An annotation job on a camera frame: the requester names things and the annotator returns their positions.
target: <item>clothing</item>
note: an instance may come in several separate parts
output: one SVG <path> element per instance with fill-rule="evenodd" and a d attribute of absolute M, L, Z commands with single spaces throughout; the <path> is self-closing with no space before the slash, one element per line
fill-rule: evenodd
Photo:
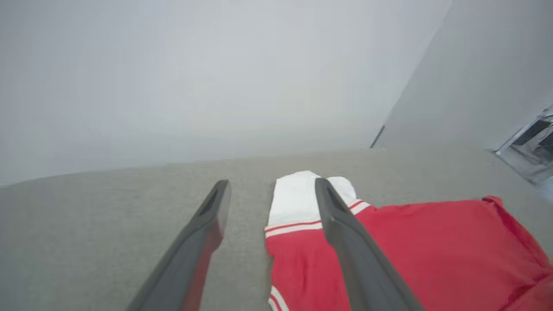
<path fill-rule="evenodd" d="M 317 177 L 298 172 L 276 182 L 265 228 L 273 310 L 349 310 L 320 224 Z M 376 209 L 347 179 L 329 181 L 426 310 L 553 309 L 553 267 L 499 198 Z"/>

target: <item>red stripe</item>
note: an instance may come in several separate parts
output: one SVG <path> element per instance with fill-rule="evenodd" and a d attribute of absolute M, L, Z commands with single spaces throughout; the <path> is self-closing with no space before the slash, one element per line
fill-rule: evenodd
<path fill-rule="evenodd" d="M 363 202 L 364 202 L 363 200 L 360 200 L 360 201 L 356 202 L 355 204 L 353 204 L 352 206 L 350 206 L 349 209 L 353 209 L 354 207 L 356 207 L 357 205 L 359 205 Z M 310 222 L 296 222 L 295 224 L 282 225 L 282 226 L 278 226 L 278 227 L 274 227 L 274 228 L 269 228 L 269 229 L 265 230 L 265 233 L 271 232 L 271 231 L 276 230 L 276 229 L 288 228 L 288 227 L 293 227 L 293 226 L 298 226 L 298 225 L 313 225 L 313 224 L 318 224 L 320 222 L 321 222 L 320 220 L 310 221 Z"/>
<path fill-rule="evenodd" d="M 271 295 L 271 296 L 269 297 L 269 299 L 272 299 L 272 300 L 273 300 L 273 302 L 275 303 L 276 308 L 278 309 L 278 311 L 282 311 L 282 309 L 280 308 L 280 305 L 279 305 L 278 302 L 277 302 L 277 299 L 276 299 L 273 295 Z"/>

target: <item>gray wall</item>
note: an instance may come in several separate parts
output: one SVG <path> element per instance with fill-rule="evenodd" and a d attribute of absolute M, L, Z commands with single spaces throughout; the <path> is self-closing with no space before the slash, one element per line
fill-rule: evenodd
<path fill-rule="evenodd" d="M 450 0 L 0 3 L 0 184 L 369 145 Z"/>
<path fill-rule="evenodd" d="M 376 146 L 497 149 L 553 95 L 553 1 L 454 1 Z"/>

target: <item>red fabric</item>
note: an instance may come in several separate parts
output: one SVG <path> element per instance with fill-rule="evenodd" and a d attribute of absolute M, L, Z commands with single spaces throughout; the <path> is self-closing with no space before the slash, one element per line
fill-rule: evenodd
<path fill-rule="evenodd" d="M 498 198 L 367 208 L 356 216 L 426 310 L 553 310 L 552 265 Z M 322 230 L 270 236 L 267 249 L 285 303 L 278 308 L 349 310 Z"/>

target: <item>gray table surface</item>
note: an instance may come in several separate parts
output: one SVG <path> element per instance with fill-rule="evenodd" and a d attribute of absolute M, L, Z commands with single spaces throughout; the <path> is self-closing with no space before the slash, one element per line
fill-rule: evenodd
<path fill-rule="evenodd" d="M 264 246 L 275 179 L 344 176 L 373 205 L 496 195 L 553 255 L 553 208 L 486 151 L 371 149 L 62 175 L 0 189 L 1 310 L 122 310 L 219 179 L 225 239 L 202 310 L 269 310 Z"/>

